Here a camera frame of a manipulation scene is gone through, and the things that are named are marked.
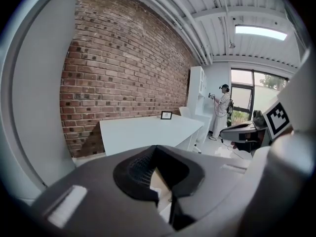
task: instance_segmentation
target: floor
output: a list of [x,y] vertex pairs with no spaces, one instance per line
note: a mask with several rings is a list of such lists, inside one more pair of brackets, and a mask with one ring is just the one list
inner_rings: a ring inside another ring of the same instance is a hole
[[233,149],[230,141],[224,140],[222,143],[220,138],[218,138],[217,141],[213,141],[208,137],[209,135],[200,148],[203,155],[252,160],[250,153]]

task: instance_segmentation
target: fluorescent light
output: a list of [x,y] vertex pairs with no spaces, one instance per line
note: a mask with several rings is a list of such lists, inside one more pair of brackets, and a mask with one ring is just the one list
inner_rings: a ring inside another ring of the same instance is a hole
[[278,40],[285,40],[287,34],[281,33],[275,30],[270,30],[267,28],[254,27],[254,26],[236,26],[237,34],[255,34],[261,36],[272,37]]

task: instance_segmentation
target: white table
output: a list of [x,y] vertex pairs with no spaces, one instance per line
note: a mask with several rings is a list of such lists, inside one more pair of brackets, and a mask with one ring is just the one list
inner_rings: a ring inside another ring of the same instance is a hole
[[151,116],[100,121],[107,156],[151,145],[192,151],[202,126],[203,122],[178,115],[171,120]]

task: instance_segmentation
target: white cabinet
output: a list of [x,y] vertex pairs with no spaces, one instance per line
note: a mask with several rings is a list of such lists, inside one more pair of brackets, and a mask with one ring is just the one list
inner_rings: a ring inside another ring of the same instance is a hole
[[197,71],[200,74],[200,80],[199,80],[199,86],[198,86],[198,94],[199,96],[204,96],[205,90],[206,90],[206,76],[204,73],[204,70],[202,69],[202,67],[199,67],[199,69],[197,69]]
[[202,67],[191,67],[189,96],[187,107],[192,114],[201,114],[203,112],[204,99],[206,92],[207,78]]

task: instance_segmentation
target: person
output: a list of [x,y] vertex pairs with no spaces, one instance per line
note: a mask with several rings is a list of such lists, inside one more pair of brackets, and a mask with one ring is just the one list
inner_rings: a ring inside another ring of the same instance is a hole
[[222,85],[222,93],[224,94],[221,99],[213,96],[211,99],[214,99],[218,103],[216,107],[216,117],[213,126],[213,135],[209,137],[211,140],[217,140],[219,133],[226,127],[227,123],[227,107],[231,100],[231,95],[229,93],[229,86],[227,84]]

